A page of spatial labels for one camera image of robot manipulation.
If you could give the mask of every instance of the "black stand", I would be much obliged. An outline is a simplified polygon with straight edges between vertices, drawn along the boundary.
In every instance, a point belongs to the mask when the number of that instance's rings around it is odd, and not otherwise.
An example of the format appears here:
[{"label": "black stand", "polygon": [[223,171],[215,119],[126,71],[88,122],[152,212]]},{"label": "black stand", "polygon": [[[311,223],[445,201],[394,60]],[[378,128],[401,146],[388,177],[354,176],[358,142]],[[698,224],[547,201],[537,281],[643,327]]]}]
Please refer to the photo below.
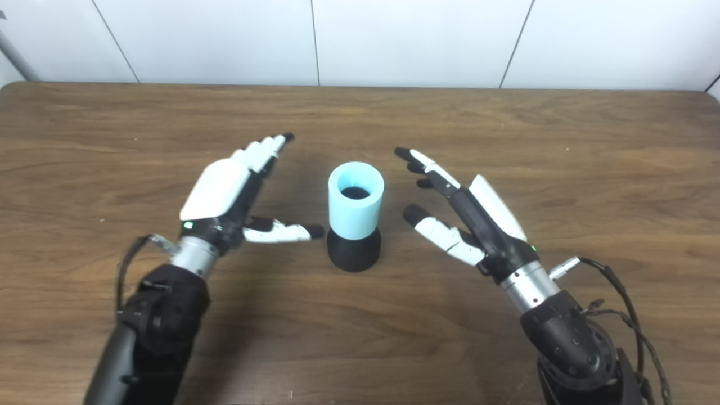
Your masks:
[{"label": "black stand", "polygon": [[328,232],[328,255],[335,266],[347,272],[356,273],[372,267],[380,258],[382,237],[375,230],[358,240],[345,239],[330,228]]},{"label": "black stand", "polygon": [[593,391],[573,391],[556,383],[538,360],[540,385],[548,405],[644,405],[642,382],[622,349],[618,349],[616,372],[614,384]]}]

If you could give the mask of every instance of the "robotic hand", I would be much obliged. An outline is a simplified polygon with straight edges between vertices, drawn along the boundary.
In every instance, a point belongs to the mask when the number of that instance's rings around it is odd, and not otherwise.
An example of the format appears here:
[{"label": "robotic hand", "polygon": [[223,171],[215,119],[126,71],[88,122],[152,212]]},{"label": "robotic hand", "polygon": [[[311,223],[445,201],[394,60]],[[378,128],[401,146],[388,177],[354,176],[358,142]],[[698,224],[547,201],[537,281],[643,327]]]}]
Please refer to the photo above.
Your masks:
[{"label": "robotic hand", "polygon": [[[200,320],[210,304],[205,280],[216,261],[243,241],[279,243],[323,236],[322,226],[290,224],[248,213],[291,133],[238,149],[205,168],[180,211],[180,242],[138,238],[119,265],[116,327],[88,388],[86,405],[170,405],[175,399]],[[122,284],[147,241],[169,255],[125,304]]]},{"label": "robotic hand", "polygon": [[[654,403],[647,379],[642,376],[642,343],[648,344],[654,361],[656,355],[640,332],[629,298],[626,303],[632,320],[627,318],[626,323],[636,331],[637,373],[624,351],[616,350],[600,325],[588,319],[588,315],[616,311],[592,311],[599,303],[583,310],[554,281],[580,262],[596,265],[625,299],[627,294],[610,267],[574,257],[548,274],[520,224],[483,176],[477,175],[466,188],[414,149],[396,148],[395,154],[408,162],[408,170],[426,176],[417,181],[418,186],[440,192],[469,233],[449,227],[414,204],[406,207],[405,220],[448,255],[491,276],[508,294],[521,314],[526,336],[539,351],[538,372],[548,404],[636,405],[643,404],[642,398]],[[659,360],[655,365],[661,373],[663,400],[668,404],[669,386]]]}]

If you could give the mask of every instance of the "metal cylinder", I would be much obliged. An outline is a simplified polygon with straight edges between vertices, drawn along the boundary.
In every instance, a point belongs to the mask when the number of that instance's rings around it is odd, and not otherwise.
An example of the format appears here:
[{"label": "metal cylinder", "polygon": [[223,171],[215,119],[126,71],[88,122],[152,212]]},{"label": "metal cylinder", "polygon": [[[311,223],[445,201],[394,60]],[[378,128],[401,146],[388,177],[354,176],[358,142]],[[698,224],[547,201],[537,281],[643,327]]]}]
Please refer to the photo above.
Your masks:
[{"label": "metal cylinder", "polygon": [[540,262],[528,263],[504,279],[500,286],[521,313],[535,308],[547,298],[560,292]]}]

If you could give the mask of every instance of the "black cable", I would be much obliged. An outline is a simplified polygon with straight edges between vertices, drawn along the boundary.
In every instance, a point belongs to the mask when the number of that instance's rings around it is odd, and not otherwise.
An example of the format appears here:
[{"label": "black cable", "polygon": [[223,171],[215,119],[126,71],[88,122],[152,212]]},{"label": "black cable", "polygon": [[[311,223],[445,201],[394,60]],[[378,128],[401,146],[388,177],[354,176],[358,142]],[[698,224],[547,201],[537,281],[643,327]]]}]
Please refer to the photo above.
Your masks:
[{"label": "black cable", "polygon": [[655,346],[652,345],[650,340],[642,333],[640,330],[640,325],[636,324],[635,322],[630,319],[630,317],[622,312],[622,311],[616,311],[614,309],[599,309],[599,310],[590,310],[586,311],[586,316],[597,316],[597,315],[603,315],[607,313],[612,313],[614,315],[618,315],[622,318],[623,322],[627,324],[627,326],[631,327],[635,331],[635,335],[640,336],[640,339],[642,340],[643,344],[647,347],[647,351],[650,353],[650,358],[652,359],[652,363],[655,365],[655,369],[657,369],[657,375],[660,377],[660,395],[662,396],[662,403],[665,405],[672,405],[672,395],[670,393],[670,383],[667,381],[667,376],[665,375],[665,370],[662,368],[662,364],[660,363],[660,358],[657,356],[657,351],[655,350]]},{"label": "black cable", "polygon": [[122,289],[125,285],[125,274],[127,274],[127,268],[130,266],[130,262],[136,254],[148,243],[148,240],[153,234],[140,236],[136,238],[127,248],[125,255],[117,264],[117,279],[115,280],[115,312],[118,313],[122,310]]},{"label": "black cable", "polygon": [[645,369],[645,347],[642,342],[642,330],[640,329],[640,320],[637,317],[637,312],[635,312],[635,306],[633,306],[632,301],[630,300],[630,296],[625,289],[625,286],[615,275],[615,272],[612,268],[610,268],[610,266],[605,266],[596,262],[595,260],[588,259],[587,257],[578,257],[578,259],[581,263],[588,264],[600,270],[600,273],[610,282],[610,284],[612,284],[612,286],[615,288],[615,291],[617,291],[618,294],[620,294],[620,296],[623,298],[625,307],[628,309],[628,313],[630,314],[630,319],[637,326],[637,329],[635,330],[635,347],[637,350],[636,370],[639,374],[642,374],[643,370]]}]

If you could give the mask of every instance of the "wooden table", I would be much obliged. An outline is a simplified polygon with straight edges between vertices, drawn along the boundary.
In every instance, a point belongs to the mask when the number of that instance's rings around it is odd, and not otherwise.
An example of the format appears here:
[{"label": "wooden table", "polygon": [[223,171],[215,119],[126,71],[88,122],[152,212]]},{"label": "wooden table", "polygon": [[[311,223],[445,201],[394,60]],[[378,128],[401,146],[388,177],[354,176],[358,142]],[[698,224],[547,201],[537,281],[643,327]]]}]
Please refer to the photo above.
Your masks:
[{"label": "wooden table", "polygon": [[[345,161],[383,173],[383,254],[361,274],[321,241],[219,264],[180,404],[541,404],[536,353],[500,288],[401,218],[457,223],[393,156],[483,173],[546,267],[615,267],[677,404],[720,396],[720,106],[702,93],[12,84],[0,94],[0,403],[78,404],[113,327],[131,239],[175,236],[202,168],[293,131],[256,215],[327,223]],[[162,262],[147,249],[127,291]],[[621,308],[594,270],[561,281]],[[604,319],[634,356],[632,335]],[[657,394],[657,379],[648,365]]]}]

